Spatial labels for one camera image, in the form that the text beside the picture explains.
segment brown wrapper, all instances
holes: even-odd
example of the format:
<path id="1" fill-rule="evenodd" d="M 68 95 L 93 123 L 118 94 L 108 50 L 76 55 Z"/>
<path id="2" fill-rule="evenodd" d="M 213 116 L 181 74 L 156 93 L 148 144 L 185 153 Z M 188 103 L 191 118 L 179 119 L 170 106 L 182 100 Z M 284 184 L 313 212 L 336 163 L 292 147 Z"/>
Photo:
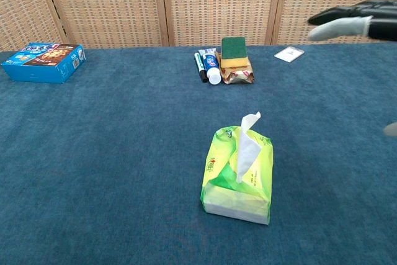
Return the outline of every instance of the brown wrapper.
<path id="1" fill-rule="evenodd" d="M 221 53 L 216 52 L 218 58 L 221 77 L 226 84 L 248 83 L 254 82 L 254 71 L 252 70 L 251 62 L 248 59 L 248 65 L 238 68 L 222 68 Z"/>

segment blue tablecloth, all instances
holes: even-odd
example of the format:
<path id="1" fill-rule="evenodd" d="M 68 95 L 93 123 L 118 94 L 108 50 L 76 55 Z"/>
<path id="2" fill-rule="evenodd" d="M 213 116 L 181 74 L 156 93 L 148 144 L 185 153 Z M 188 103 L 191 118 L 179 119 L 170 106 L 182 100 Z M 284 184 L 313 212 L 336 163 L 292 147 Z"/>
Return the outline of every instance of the blue tablecloth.
<path id="1" fill-rule="evenodd" d="M 298 47 L 249 47 L 250 85 L 202 83 L 194 47 L 87 50 L 65 84 L 1 71 L 0 263 L 393 264 L 397 43 Z M 200 202 L 213 134 L 258 111 L 269 226 Z"/>

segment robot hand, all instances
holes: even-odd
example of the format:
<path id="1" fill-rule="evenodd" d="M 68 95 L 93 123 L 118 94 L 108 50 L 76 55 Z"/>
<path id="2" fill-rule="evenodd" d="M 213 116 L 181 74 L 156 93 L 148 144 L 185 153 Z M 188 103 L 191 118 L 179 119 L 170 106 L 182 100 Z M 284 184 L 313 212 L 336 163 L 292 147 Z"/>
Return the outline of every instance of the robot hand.
<path id="1" fill-rule="evenodd" d="M 397 0 L 367 0 L 354 6 L 333 7 L 309 18 L 308 23 L 319 25 L 310 31 L 311 41 L 349 35 L 397 41 Z M 383 131 L 397 137 L 397 122 Z"/>

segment toothpaste tube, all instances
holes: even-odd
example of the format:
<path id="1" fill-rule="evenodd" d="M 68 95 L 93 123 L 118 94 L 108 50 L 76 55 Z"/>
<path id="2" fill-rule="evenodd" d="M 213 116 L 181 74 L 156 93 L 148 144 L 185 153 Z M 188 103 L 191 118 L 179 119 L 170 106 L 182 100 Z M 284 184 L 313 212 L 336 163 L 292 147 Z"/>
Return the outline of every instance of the toothpaste tube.
<path id="1" fill-rule="evenodd" d="M 219 70 L 219 63 L 215 55 L 216 48 L 199 50 L 200 56 L 203 59 L 204 68 L 207 72 L 207 78 L 213 85 L 217 85 L 222 80 Z"/>

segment white tissue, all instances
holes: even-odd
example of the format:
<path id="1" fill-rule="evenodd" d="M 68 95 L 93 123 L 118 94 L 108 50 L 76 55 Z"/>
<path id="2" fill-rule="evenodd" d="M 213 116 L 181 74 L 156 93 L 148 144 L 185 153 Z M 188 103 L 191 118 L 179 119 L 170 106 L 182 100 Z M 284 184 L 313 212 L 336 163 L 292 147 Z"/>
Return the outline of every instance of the white tissue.
<path id="1" fill-rule="evenodd" d="M 240 183 L 249 167 L 261 152 L 261 146 L 251 139 L 246 132 L 260 119 L 261 113 L 248 114 L 241 120 L 241 134 L 237 157 L 237 182 Z"/>

